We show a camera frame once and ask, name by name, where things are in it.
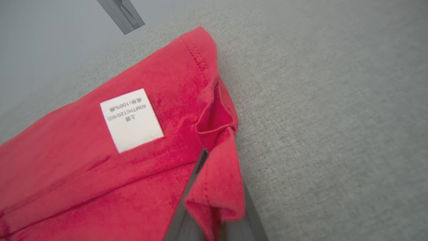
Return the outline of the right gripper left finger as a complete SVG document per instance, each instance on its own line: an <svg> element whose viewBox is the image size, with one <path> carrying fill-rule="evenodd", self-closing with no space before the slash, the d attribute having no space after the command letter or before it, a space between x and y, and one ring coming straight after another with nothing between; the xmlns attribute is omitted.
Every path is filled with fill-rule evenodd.
<svg viewBox="0 0 428 241"><path fill-rule="evenodd" d="M163 241L205 241L203 230L185 207L185 197L190 192L191 187L205 164L208 155L208 151L203 148L187 182L181 200L174 212Z"/></svg>

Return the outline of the grey metal partition post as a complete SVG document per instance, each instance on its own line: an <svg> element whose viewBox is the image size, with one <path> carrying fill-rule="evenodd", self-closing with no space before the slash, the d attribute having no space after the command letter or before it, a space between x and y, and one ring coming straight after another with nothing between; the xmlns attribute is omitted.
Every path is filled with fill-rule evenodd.
<svg viewBox="0 0 428 241"><path fill-rule="evenodd" d="M145 25L130 0L97 0L97 2L124 35Z"/></svg>

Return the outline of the grey fabric sofa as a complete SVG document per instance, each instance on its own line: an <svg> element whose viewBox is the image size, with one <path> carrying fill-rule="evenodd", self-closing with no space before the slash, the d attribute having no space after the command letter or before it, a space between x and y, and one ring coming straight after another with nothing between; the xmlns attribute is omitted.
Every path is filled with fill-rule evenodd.
<svg viewBox="0 0 428 241"><path fill-rule="evenodd" d="M428 241L428 0L201 0L0 116L0 143L203 26L270 241Z"/></svg>

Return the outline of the red shirt with white sleeves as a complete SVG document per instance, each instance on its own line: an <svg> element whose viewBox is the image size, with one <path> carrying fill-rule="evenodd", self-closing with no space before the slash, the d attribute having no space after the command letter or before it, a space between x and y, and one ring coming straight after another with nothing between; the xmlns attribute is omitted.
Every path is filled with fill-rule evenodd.
<svg viewBox="0 0 428 241"><path fill-rule="evenodd" d="M139 89L164 135L120 153L101 103ZM162 241L182 198L215 241L245 215L237 125L193 29L0 145L0 241Z"/></svg>

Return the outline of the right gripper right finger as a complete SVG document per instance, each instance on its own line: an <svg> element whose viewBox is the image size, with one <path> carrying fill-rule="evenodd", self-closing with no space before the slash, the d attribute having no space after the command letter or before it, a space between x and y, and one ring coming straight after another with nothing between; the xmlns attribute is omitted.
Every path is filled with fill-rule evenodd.
<svg viewBox="0 0 428 241"><path fill-rule="evenodd" d="M269 241L247 185L243 183L245 215L239 221L221 220L220 241Z"/></svg>

